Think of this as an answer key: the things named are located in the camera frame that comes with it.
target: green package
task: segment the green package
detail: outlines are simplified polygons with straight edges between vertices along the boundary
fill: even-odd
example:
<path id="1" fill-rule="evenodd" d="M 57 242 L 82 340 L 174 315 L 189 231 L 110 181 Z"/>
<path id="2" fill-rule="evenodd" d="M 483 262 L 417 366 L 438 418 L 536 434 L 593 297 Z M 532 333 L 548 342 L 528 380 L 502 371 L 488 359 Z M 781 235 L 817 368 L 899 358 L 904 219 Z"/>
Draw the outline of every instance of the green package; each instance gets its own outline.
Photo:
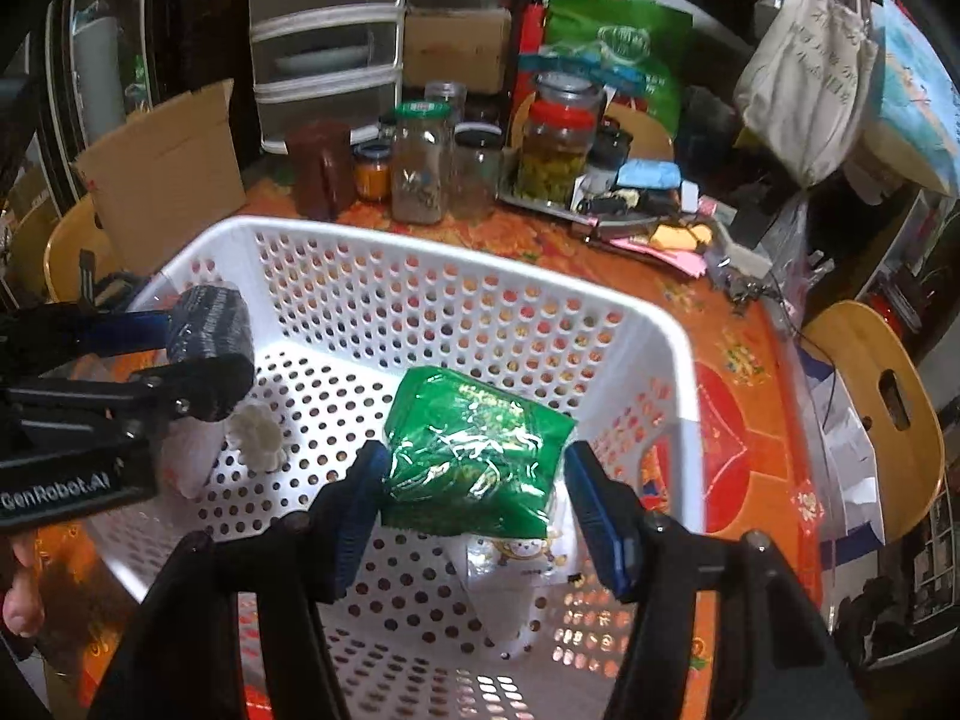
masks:
<path id="1" fill-rule="evenodd" d="M 383 524 L 459 536 L 546 538 L 575 421 L 441 367 L 408 370 L 384 428 L 392 451 Z"/>
<path id="2" fill-rule="evenodd" d="M 692 32 L 692 15 L 654 0 L 550 0 L 541 54 L 575 57 L 627 88 L 645 84 L 647 112 L 676 135 L 683 88 L 675 74 Z"/>

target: white plastic basket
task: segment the white plastic basket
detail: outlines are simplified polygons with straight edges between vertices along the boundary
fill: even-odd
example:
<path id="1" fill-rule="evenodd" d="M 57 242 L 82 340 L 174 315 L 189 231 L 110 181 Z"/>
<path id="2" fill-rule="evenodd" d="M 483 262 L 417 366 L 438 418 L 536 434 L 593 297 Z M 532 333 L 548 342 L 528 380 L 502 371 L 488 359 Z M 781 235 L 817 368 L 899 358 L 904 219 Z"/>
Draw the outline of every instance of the white plastic basket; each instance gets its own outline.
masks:
<path id="1" fill-rule="evenodd" d="M 224 451 L 196 501 L 166 493 L 103 514 L 90 531 L 142 600 L 187 532 L 249 536 L 305 509 L 381 437 L 403 372 L 447 365 L 578 420 L 611 476 L 640 485 L 640 461 L 669 440 L 674 517 L 704 527 L 693 357 L 655 306 L 543 269 L 330 224 L 234 218 L 201 235 L 143 295 L 224 281 L 251 310 L 257 383 L 288 430 L 289 464 L 247 471 Z M 586 548 L 582 546 L 586 557 Z M 377 527 L 357 584 L 320 614 L 353 717 L 600 717 L 634 609 L 599 586 L 470 594 L 438 538 Z M 256 608 L 241 599 L 248 680 Z"/>

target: canvas bag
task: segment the canvas bag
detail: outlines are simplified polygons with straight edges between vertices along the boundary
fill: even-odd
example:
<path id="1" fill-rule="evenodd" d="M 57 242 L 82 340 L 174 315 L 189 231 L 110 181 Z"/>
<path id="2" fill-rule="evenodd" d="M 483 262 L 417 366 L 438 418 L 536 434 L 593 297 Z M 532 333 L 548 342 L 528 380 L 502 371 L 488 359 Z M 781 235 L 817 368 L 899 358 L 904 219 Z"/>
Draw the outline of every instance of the canvas bag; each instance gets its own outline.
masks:
<path id="1" fill-rule="evenodd" d="M 840 167 L 860 134 L 877 44 L 870 0 L 784 0 L 733 101 L 747 129 L 810 187 Z"/>

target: jar with red lid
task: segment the jar with red lid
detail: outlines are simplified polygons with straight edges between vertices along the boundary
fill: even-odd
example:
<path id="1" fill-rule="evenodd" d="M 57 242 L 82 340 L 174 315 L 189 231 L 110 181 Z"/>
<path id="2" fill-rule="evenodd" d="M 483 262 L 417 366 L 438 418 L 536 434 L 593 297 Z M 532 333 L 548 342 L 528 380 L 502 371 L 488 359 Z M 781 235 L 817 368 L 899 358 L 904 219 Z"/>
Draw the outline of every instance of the jar with red lid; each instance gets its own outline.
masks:
<path id="1" fill-rule="evenodd" d="M 596 129 L 597 118 L 589 110 L 537 100 L 523 132 L 517 194 L 569 207 Z"/>

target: table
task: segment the table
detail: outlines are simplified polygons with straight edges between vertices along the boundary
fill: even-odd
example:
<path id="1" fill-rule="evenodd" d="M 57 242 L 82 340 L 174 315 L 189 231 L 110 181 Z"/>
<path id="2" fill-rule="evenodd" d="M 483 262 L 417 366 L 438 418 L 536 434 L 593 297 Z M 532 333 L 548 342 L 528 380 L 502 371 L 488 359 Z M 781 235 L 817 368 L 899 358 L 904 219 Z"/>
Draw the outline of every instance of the table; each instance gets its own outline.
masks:
<path id="1" fill-rule="evenodd" d="M 264 179 L 248 190 L 241 213 L 294 217 L 289 191 Z M 448 218 L 432 227 L 393 223 L 379 205 L 357 203 L 339 223 L 459 245 L 525 261 L 582 278 L 664 307 L 689 333 L 698 379 L 707 528 L 738 538 L 753 528 L 769 533 L 819 603 L 820 562 L 816 522 L 820 505 L 811 485 L 792 378 L 781 342 L 760 305 L 733 314 L 723 293 L 706 279 L 683 282 L 669 271 L 594 250 L 563 225 L 537 215 L 497 210 L 483 223 Z M 648 508 L 669 511 L 664 458 L 655 448 L 644 460 L 642 497 Z M 77 525 L 46 528 L 37 541 L 41 589 L 48 622 L 41 651 L 75 678 L 80 702 L 88 702 L 133 601 L 96 557 Z M 704 716 L 714 645 L 715 600 L 697 605 L 683 717 Z M 251 713 L 269 717 L 265 700 L 250 693 Z"/>

